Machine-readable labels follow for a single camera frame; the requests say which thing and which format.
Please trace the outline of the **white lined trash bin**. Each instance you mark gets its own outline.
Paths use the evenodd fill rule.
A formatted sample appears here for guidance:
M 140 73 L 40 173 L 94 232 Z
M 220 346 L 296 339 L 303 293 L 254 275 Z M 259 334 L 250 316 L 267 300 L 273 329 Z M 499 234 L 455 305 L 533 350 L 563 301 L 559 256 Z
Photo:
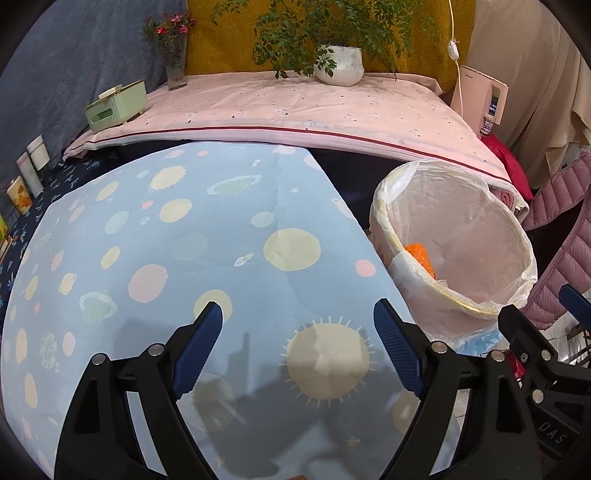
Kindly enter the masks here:
M 525 306 L 538 280 L 514 212 L 483 179 L 443 161 L 406 163 L 380 182 L 370 241 L 424 333 L 468 355 L 500 342 L 500 310 Z M 436 279 L 405 249 L 413 243 L 427 249 Z

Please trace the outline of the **mauve puffer jacket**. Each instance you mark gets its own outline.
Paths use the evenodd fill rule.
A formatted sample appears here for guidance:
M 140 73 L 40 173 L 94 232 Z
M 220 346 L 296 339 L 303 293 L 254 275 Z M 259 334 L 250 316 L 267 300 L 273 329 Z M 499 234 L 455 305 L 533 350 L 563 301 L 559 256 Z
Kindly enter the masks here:
M 590 290 L 590 151 L 558 171 L 536 193 L 523 221 L 534 250 L 538 281 L 524 315 L 546 330 L 566 313 L 559 291 L 569 284 Z

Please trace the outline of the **light blue dotted tablecloth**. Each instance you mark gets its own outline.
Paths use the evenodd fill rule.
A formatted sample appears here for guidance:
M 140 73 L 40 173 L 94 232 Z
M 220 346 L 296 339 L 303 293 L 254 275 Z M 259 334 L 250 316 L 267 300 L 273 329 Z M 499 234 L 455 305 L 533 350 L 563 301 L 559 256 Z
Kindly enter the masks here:
M 141 353 L 208 303 L 223 326 L 178 403 L 221 479 L 377 479 L 412 410 L 373 320 L 385 266 L 310 152 L 195 142 L 67 168 L 1 265 L 7 421 L 54 471 L 95 353 Z

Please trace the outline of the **red cushion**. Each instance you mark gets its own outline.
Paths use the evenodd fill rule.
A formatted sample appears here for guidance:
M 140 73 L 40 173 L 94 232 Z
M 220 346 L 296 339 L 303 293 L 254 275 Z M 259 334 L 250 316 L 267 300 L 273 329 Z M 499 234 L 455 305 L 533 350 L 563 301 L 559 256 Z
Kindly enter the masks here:
M 493 134 L 483 135 L 481 141 L 500 159 L 512 184 L 521 196 L 531 202 L 534 198 L 527 176 L 514 154 Z

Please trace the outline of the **green dotted box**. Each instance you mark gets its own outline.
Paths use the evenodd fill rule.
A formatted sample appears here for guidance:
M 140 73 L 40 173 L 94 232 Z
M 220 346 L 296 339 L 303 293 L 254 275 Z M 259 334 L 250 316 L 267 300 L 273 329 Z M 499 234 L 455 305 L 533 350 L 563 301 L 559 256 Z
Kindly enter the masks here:
M 0 215 L 0 258 L 3 259 L 11 243 L 11 237 L 8 233 L 8 226 L 4 218 Z

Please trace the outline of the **pink electric kettle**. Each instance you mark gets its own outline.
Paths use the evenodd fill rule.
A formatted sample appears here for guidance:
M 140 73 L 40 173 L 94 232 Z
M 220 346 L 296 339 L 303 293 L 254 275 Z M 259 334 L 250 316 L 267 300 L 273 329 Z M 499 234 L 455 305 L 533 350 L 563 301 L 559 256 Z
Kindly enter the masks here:
M 476 69 L 462 65 L 451 108 L 478 137 L 489 135 L 503 117 L 509 87 Z

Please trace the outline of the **orange patterned cup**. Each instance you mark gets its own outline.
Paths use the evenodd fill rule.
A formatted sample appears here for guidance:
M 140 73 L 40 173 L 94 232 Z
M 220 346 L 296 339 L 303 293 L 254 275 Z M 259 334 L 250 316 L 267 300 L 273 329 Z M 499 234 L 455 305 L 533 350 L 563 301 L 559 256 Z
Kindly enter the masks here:
M 25 215 L 30 210 L 33 201 L 21 176 L 11 181 L 6 193 L 21 215 Z

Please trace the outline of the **white cosmetic bottle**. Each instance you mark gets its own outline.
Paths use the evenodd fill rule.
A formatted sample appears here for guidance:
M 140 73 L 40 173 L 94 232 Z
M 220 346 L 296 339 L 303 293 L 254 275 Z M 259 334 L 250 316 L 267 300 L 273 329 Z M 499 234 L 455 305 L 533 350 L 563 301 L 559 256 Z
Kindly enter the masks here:
M 35 169 L 32 160 L 27 152 L 24 152 L 16 161 L 21 176 L 23 177 L 29 191 L 34 198 L 37 198 L 44 190 L 44 187 L 39 179 L 37 170 Z

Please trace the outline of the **white cosmetic tube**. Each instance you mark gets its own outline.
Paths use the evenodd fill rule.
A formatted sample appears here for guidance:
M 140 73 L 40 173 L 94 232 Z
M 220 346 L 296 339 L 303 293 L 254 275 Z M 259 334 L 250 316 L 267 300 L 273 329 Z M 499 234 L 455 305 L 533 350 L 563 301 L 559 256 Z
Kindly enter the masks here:
M 50 156 L 41 135 L 27 145 L 27 152 L 37 171 L 42 171 L 49 166 Z

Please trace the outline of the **green tissue box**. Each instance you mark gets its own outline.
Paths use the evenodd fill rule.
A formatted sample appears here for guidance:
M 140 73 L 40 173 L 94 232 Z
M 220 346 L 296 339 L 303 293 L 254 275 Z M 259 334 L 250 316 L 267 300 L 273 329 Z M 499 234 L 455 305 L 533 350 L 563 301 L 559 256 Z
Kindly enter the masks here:
M 147 93 L 143 80 L 126 86 L 117 85 L 102 92 L 89 104 L 84 113 L 93 133 L 122 125 L 142 113 L 147 106 Z

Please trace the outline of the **beige curtain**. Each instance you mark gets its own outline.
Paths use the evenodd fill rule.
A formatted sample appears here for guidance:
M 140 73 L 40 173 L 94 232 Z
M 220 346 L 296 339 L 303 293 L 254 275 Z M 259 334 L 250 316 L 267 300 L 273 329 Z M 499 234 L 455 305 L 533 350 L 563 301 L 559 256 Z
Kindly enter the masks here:
M 494 134 L 531 187 L 564 164 L 570 145 L 590 144 L 590 68 L 539 1 L 478 1 L 467 64 L 508 85 Z

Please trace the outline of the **mustard yellow blanket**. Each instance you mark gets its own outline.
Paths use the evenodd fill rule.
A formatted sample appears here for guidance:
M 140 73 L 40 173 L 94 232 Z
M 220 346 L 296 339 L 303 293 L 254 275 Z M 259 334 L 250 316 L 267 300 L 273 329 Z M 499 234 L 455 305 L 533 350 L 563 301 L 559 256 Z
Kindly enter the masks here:
M 266 66 L 253 62 L 252 47 L 256 17 L 269 2 L 253 0 L 245 11 L 226 14 L 216 25 L 209 20 L 214 2 L 189 0 L 186 6 L 197 19 L 188 34 L 187 74 L 266 71 Z M 468 60 L 475 16 L 475 0 L 424 1 L 414 16 L 412 49 L 394 58 L 396 70 L 434 78 L 444 92 L 452 91 L 457 67 Z

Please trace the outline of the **glass vase with flowers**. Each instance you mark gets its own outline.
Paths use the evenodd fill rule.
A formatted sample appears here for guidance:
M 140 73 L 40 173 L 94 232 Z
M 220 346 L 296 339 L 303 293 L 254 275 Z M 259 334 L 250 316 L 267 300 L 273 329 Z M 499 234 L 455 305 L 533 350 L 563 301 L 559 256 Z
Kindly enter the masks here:
M 144 34 L 162 52 L 169 91 L 187 84 L 184 75 L 187 38 L 196 22 L 188 12 L 163 13 L 158 19 L 146 19 Z

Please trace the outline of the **blue blanket backdrop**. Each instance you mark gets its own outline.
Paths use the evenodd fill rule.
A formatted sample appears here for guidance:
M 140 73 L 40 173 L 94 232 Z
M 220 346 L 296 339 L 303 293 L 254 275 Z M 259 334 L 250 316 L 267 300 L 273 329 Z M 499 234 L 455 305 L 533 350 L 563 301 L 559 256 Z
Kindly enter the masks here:
M 183 1 L 56 1 L 35 22 L 1 75 L 1 186 L 42 137 L 52 160 L 88 126 L 84 109 L 118 84 L 165 80 L 160 50 L 144 35 L 149 17 L 183 13 Z

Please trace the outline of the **white potted green plant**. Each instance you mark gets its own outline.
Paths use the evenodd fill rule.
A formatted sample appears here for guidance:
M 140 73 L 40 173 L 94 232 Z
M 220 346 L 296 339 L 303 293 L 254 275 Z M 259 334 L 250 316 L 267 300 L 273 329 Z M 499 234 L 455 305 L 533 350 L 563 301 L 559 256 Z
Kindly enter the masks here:
M 433 18 L 416 18 L 422 7 L 421 1 L 270 1 L 253 26 L 252 60 L 270 66 L 277 79 L 290 71 L 334 77 L 337 49 L 352 47 L 394 72 L 396 60 L 413 52 L 415 24 L 439 39 Z

